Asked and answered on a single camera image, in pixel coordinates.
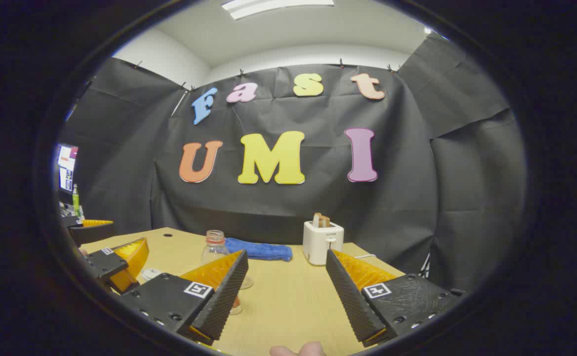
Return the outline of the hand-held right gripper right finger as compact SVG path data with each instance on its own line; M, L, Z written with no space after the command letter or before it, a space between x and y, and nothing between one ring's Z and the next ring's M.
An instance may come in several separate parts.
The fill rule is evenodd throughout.
M429 324L465 293L413 273L395 276L338 250L328 250L326 270L352 331L365 347Z

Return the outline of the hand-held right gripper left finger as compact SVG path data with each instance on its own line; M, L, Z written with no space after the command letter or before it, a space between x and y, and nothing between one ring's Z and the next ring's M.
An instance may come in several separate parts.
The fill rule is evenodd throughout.
M170 333L205 345L221 337L248 271L245 250L183 275L161 273L124 293L124 306Z

